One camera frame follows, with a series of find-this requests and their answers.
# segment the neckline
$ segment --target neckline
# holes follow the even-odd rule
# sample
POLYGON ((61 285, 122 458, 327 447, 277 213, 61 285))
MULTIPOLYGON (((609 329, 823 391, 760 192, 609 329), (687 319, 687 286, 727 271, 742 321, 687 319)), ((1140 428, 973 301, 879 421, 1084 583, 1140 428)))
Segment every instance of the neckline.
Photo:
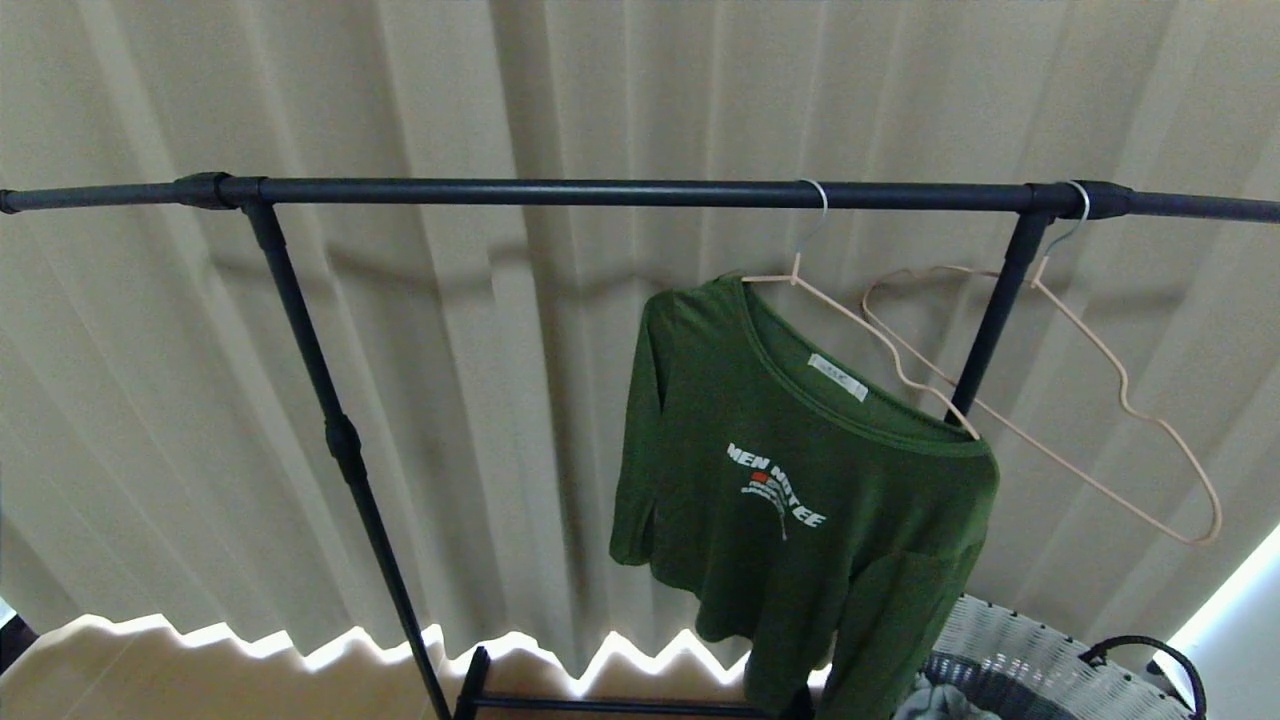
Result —
POLYGON ((737 310, 739 323, 742 325, 742 332, 746 334, 748 343, 751 346, 751 351, 755 355, 760 365, 768 372, 773 379, 782 386, 782 389, 787 395, 795 397, 800 404, 813 410, 815 414, 823 419, 831 421, 832 424, 840 427, 841 429, 849 430, 854 434, 864 437, 867 439, 897 447, 901 450, 908 450, 911 452, 918 452, 922 455, 937 455, 946 457, 969 457, 979 455, 989 455, 991 447, 988 446, 986 438, 974 439, 969 436, 964 428, 947 424, 922 410, 913 407, 899 400, 888 391, 881 388, 879 386, 868 382, 859 373, 855 373, 851 368, 847 368, 844 363, 829 356, 823 348, 818 347, 813 341, 805 337, 800 331, 797 331, 791 323, 778 314, 763 297, 756 295, 754 291, 749 290, 746 283, 742 282, 742 277, 739 274, 726 275, 723 281, 727 281, 732 288, 731 292, 736 300, 735 309, 737 310), (838 410, 831 407, 826 402, 818 400, 812 393, 805 391, 796 383, 790 374, 783 370, 777 361, 765 351, 764 342, 760 340, 759 328, 756 327, 756 320, 751 315, 751 300, 763 311, 764 316, 777 324, 783 332, 791 336, 794 340, 799 341, 804 347, 809 348, 810 352, 815 352, 827 361, 832 363, 842 372, 849 373, 851 377, 856 378, 868 391, 874 395, 878 400, 888 404, 893 410, 906 414, 908 416, 922 421, 931 428, 943 429, 951 433, 955 439, 924 439, 918 437, 911 437, 908 434, 901 434, 896 432, 884 430, 874 424, 867 423, 858 418, 851 418, 838 410))

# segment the shirt sleeve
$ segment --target shirt sleeve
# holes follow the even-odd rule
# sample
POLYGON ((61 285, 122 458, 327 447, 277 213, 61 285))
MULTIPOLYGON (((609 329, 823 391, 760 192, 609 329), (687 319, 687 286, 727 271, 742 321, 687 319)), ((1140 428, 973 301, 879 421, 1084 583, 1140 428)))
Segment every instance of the shirt sleeve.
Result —
POLYGON ((818 720, 890 717, 911 687, 982 543, 955 557, 893 552, 850 583, 818 720))
POLYGON ((660 304, 667 293, 645 302, 640 316, 627 396, 626 430, 622 441, 622 473, 613 505, 613 536, 609 555, 623 565, 643 565, 653 553, 652 514, 660 475, 655 464, 662 407, 667 393, 667 361, 664 352, 666 318, 660 304))

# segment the white clothing tag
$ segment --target white clothing tag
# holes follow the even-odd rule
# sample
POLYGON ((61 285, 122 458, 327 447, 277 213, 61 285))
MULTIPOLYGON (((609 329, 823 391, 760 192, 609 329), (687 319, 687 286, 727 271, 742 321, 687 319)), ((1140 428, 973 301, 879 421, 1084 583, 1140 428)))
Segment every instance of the white clothing tag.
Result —
POLYGON ((809 365, 818 369, 819 373, 827 375, 828 378, 836 380, 836 384, 849 391, 849 395, 858 398, 859 402, 867 400, 867 386, 849 377, 849 373, 841 370, 840 368, 831 364, 829 360, 814 352, 809 356, 809 365))

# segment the black handle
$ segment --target black handle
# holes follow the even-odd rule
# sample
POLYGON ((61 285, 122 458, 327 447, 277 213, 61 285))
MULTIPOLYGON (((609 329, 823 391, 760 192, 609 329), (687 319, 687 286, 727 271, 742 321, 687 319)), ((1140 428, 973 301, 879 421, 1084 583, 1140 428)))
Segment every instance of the black handle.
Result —
POLYGON ((1190 659, 1156 638, 1148 638, 1147 635, 1116 635, 1082 652, 1080 660, 1088 662, 1093 667, 1097 667, 1098 665, 1106 662, 1108 650, 1115 650, 1123 644, 1151 646, 1176 660, 1178 664, 1187 670, 1187 676, 1190 678, 1192 682, 1192 703, 1194 707, 1192 707, 1192 714, 1188 717, 1190 717, 1190 720, 1204 720, 1204 683, 1201 680, 1199 673, 1196 670, 1196 666, 1192 665, 1190 659))

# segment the shirt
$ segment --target shirt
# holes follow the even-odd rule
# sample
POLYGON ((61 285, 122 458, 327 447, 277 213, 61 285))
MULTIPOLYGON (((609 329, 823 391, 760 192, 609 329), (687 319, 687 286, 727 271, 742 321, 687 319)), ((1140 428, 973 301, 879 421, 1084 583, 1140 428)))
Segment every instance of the shirt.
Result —
POLYGON ((644 309, 609 551, 753 642, 777 715, 831 650, 818 717, 887 717, 964 589, 997 468, 986 441, 827 357, 739 275, 644 309))

